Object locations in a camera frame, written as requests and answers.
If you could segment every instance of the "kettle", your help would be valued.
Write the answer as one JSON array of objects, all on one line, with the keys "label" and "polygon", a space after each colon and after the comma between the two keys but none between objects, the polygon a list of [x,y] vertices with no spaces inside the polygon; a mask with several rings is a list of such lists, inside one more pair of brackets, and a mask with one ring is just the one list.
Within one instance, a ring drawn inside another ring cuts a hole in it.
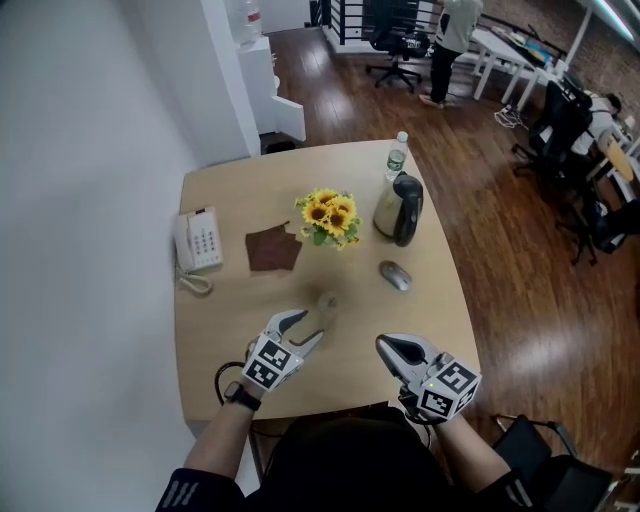
[{"label": "kettle", "polygon": [[416,233],[423,204],[422,183],[403,172],[380,196],[373,224],[396,245],[406,247]]}]

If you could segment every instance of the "green leaf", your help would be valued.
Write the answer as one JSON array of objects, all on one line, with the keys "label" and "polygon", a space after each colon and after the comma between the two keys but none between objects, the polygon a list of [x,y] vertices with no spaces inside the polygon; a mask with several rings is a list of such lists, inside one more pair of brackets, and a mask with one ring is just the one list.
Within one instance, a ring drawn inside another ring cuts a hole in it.
[{"label": "green leaf", "polygon": [[318,230],[313,234],[313,244],[322,245],[327,238],[327,235],[328,233],[326,230],[318,228]]}]

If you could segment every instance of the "brick wall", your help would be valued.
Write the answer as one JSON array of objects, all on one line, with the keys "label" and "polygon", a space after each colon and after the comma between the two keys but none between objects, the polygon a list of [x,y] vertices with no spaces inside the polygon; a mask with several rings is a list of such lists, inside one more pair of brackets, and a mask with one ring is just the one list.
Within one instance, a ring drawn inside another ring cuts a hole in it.
[{"label": "brick wall", "polygon": [[[484,12],[522,27],[531,23],[543,39],[568,51],[585,10],[573,0],[484,0]],[[571,68],[594,92],[618,94],[623,115],[640,123],[640,53],[597,16]]]}]

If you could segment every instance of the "wall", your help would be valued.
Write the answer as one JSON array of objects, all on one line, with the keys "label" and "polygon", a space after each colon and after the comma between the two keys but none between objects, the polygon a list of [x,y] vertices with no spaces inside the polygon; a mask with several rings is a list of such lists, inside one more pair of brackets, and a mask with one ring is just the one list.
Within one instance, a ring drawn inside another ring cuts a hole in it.
[{"label": "wall", "polygon": [[265,34],[303,28],[311,21],[309,0],[258,0]]},{"label": "wall", "polygon": [[201,166],[260,155],[260,138],[224,5],[218,0],[123,0],[156,82],[167,83]]},{"label": "wall", "polygon": [[[585,12],[573,0],[484,0],[484,4],[486,14],[520,26],[531,23],[544,39],[567,51]],[[572,69],[590,89],[617,93],[624,114],[631,113],[640,120],[640,54],[596,16],[591,18]]]},{"label": "wall", "polygon": [[110,0],[0,9],[7,512],[153,510],[193,442],[171,221],[200,162],[123,18]]}]

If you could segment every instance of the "white telephone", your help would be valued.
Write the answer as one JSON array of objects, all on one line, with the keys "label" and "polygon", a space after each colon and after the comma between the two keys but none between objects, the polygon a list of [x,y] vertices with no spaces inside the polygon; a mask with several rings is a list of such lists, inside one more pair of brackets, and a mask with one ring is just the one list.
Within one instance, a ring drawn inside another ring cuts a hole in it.
[{"label": "white telephone", "polygon": [[[180,282],[196,293],[208,294],[213,288],[211,282],[204,277],[190,275],[189,272],[222,264],[215,208],[204,208],[178,216],[174,236]],[[205,288],[196,287],[189,281],[204,283]]]}]

